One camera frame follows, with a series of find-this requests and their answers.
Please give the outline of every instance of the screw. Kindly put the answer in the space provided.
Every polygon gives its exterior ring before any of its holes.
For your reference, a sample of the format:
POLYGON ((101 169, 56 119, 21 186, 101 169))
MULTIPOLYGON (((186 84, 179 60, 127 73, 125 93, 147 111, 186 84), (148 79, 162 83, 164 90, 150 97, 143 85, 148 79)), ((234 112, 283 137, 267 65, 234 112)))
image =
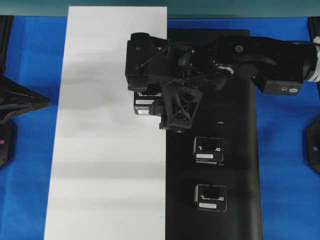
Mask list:
POLYGON ((241 52, 243 52, 244 51, 244 47, 242 46, 242 45, 237 45, 237 46, 235 46, 235 51, 237 52, 237 53, 241 53, 241 52))

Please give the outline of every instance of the black panel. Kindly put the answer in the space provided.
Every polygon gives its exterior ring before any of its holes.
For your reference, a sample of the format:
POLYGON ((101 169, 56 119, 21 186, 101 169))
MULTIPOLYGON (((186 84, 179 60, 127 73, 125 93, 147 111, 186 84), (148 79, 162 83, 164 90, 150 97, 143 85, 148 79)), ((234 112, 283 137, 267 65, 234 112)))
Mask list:
MULTIPOLYGON (((243 30, 168 29, 173 41, 212 43, 243 30)), ((166 240, 261 240, 262 218, 254 85, 228 81, 221 91, 203 92, 192 129, 166 132, 166 240), (223 163, 195 163, 196 136, 223 138, 223 163), (227 187, 227 211, 198 210, 198 184, 227 187)))
POLYGON ((7 48, 13 21, 13 16, 0 16, 0 75, 6 69, 7 48))

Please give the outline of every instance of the box label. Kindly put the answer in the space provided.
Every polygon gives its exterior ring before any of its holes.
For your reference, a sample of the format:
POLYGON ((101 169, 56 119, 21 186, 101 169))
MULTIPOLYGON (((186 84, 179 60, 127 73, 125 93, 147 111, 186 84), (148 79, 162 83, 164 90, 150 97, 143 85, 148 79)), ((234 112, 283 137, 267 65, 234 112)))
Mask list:
POLYGON ((141 104, 141 105, 151 105, 155 100, 152 99, 138 99, 135 100, 135 104, 141 104))
POLYGON ((213 159, 214 155, 213 154, 197 154, 196 158, 197 159, 213 159))

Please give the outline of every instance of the white label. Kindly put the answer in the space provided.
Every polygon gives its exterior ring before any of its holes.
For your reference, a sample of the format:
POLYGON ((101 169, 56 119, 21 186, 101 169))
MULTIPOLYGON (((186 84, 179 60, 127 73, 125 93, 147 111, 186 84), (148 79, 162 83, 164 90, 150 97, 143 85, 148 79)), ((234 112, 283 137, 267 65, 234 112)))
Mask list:
POLYGON ((149 115, 149 110, 138 110, 138 114, 149 115))
POLYGON ((214 155, 213 154, 197 154, 196 158, 197 159, 213 159, 214 155))
POLYGON ((206 208, 206 209, 216 209, 217 208, 217 204, 200 202, 199 203, 199 207, 200 208, 206 208))
POLYGON ((135 100, 135 104, 146 104, 146 105, 151 105, 155 100, 135 100))

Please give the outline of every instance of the robotic arm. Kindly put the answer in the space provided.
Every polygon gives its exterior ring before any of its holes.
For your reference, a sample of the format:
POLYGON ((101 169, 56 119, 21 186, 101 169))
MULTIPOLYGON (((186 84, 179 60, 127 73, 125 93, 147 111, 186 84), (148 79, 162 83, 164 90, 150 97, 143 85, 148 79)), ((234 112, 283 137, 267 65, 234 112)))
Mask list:
POLYGON ((160 116, 160 129, 181 133, 192 127, 203 94, 222 90, 234 78, 251 79, 265 94, 297 95, 303 80, 318 78, 319 49, 314 42, 297 43, 220 36, 198 46, 133 33, 126 53, 128 89, 158 96, 146 102, 143 114, 160 116))

